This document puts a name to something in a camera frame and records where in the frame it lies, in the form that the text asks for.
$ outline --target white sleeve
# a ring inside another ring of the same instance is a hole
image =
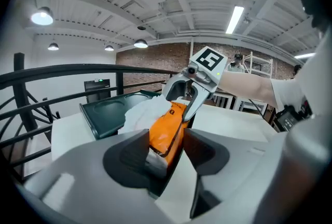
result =
[[[292,105],[295,111],[301,110],[304,94],[295,79],[271,79],[271,83],[278,107],[277,112],[282,111],[285,105]]]

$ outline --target brick wall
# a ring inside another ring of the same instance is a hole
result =
[[[250,54],[249,49],[242,47],[233,47],[230,45],[220,45],[220,44],[200,44],[195,43],[193,48],[193,53],[195,54],[205,46],[209,46],[216,51],[221,52],[222,54],[228,57],[228,61],[232,61],[236,53],[241,53],[243,55]],[[119,52],[116,55],[116,64],[120,65],[132,65],[132,66],[141,66],[148,68],[157,68],[164,70],[172,70],[179,72],[183,67],[188,65],[190,53],[190,44],[186,43],[177,43],[177,44],[164,44],[164,45],[155,45],[146,49],[135,48],[132,50]],[[254,56],[270,59],[269,55],[254,51]],[[293,66],[273,58],[273,71],[272,78],[276,79],[290,79],[293,75]],[[159,74],[124,74],[123,75],[123,84],[133,84],[140,82],[149,82],[168,79],[168,75],[159,75]],[[139,87],[125,89],[125,93],[133,92],[139,90]],[[153,84],[148,86],[143,86],[142,89],[146,90],[157,90],[161,89],[161,84]]]

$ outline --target ceiling light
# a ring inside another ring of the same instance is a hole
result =
[[[56,43],[51,43],[47,49],[50,51],[57,51],[59,49],[59,45],[57,45]]]
[[[148,44],[145,40],[138,39],[137,41],[135,41],[134,46],[138,48],[146,48],[148,47]]]
[[[41,7],[31,16],[31,21],[38,25],[50,25],[53,23],[53,14],[48,7]]]
[[[227,28],[227,31],[226,31],[227,34],[232,34],[233,33],[235,27],[237,26],[237,24],[240,20],[240,17],[242,15],[243,10],[244,10],[244,7],[235,6],[232,18],[229,22],[229,25],[228,25],[228,28]]]
[[[114,48],[111,45],[107,45],[105,51],[114,51]]]
[[[315,55],[315,53],[313,52],[313,53],[307,53],[307,54],[297,55],[297,56],[294,56],[294,58],[296,58],[296,59],[308,58],[308,57],[312,57],[314,55]]]

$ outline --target black cable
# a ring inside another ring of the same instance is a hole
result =
[[[249,100],[250,100],[250,102],[251,102],[252,104],[254,104],[254,106],[255,106],[256,109],[258,110],[259,114],[261,115],[261,117],[265,120],[263,114],[261,114],[260,109],[257,107],[257,105],[256,105],[251,99],[249,99]]]

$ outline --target white shelving rack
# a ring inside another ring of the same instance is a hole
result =
[[[245,65],[245,61],[250,62],[250,67],[249,68],[247,68],[247,66]],[[254,69],[253,68],[253,63],[254,64],[259,64],[262,67],[263,67],[263,65],[270,64],[270,69],[269,69],[268,72],[264,72],[264,71],[261,71],[261,70]],[[250,52],[249,55],[243,56],[242,64],[244,66],[245,71],[248,72],[249,74],[256,74],[256,75],[260,75],[260,76],[268,76],[270,78],[272,77],[273,59],[265,60],[263,58],[254,56],[253,52]]]

